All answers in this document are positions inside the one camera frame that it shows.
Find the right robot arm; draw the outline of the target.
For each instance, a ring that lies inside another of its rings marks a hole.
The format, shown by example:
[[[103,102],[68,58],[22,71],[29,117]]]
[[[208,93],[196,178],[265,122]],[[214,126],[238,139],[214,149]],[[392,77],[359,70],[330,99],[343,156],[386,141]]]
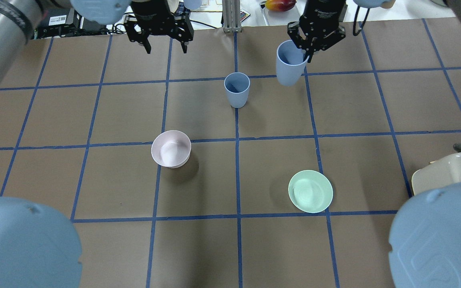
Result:
[[[461,0],[443,0],[461,21]],[[312,60],[345,31],[339,16],[345,0],[308,0],[288,35]],[[389,265],[396,288],[461,288],[461,152],[416,171],[418,194],[399,209],[389,233]]]

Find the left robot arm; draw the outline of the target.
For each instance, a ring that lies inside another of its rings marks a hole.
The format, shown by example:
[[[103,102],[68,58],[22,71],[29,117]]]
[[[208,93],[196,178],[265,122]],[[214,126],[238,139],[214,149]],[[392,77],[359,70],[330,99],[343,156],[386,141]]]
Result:
[[[151,144],[97,140],[99,112],[150,113],[166,83],[100,85],[122,38],[32,42],[31,69],[0,91],[0,288],[193,288],[173,241],[186,220],[152,220],[161,174]]]

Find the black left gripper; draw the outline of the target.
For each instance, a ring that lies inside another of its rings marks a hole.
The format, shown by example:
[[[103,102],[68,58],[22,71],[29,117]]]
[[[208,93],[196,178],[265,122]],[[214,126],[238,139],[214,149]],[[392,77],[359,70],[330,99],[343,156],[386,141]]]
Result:
[[[194,38],[194,29],[190,21],[191,10],[183,0],[134,0],[130,2],[132,13],[125,15],[124,28],[130,41],[139,42],[148,54],[151,45],[150,35],[167,35],[180,42],[181,49],[187,54],[187,46]]]

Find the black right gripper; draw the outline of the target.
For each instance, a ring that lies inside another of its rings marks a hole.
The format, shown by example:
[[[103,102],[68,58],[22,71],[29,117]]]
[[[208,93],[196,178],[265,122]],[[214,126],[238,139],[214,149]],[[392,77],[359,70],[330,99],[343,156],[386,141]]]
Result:
[[[346,38],[340,25],[345,4],[344,0],[308,0],[299,20],[288,24],[287,34],[298,49],[305,50],[305,62],[311,63],[316,52]]]

